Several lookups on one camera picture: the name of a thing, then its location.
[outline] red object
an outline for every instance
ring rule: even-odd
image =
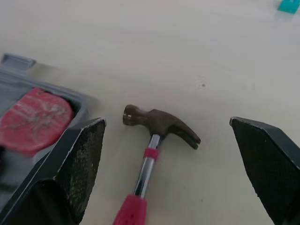
[[[0,118],[0,145],[33,157],[59,139],[73,116],[66,100],[33,88]]]
[[[157,149],[152,149],[152,148],[146,148],[144,152],[144,158],[145,157],[150,157],[153,158],[154,161],[156,162],[158,158],[158,150]]]
[[[145,225],[147,202],[128,195],[112,225]]]

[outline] tool case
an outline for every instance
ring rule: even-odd
[[[13,54],[3,56],[0,65],[0,117],[26,93],[33,88],[39,88],[63,98],[70,104],[74,117],[68,127],[87,120],[86,97],[62,87],[30,79],[30,74],[36,66],[37,62],[32,59]],[[3,216],[2,210],[35,164],[54,146],[55,144],[42,149],[34,157],[27,157],[10,150],[0,150],[0,215]]]

